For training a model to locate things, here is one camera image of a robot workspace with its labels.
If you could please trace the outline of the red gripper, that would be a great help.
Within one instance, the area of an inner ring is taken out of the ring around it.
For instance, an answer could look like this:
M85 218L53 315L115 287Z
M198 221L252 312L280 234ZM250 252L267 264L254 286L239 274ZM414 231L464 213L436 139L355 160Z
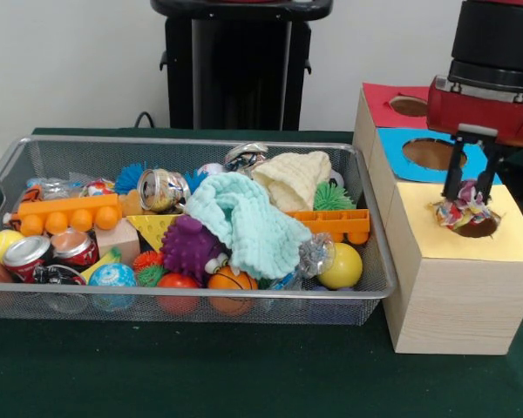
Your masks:
M463 132L478 133L494 138L496 142L479 140L487 162L477 178L476 191L481 193L484 201L490 199L497 167L504 159L502 145L523 146L523 104L470 97L442 91L433 85L428 95L427 125L431 130L452 134L454 139L442 191L445 199L458 197L465 146Z

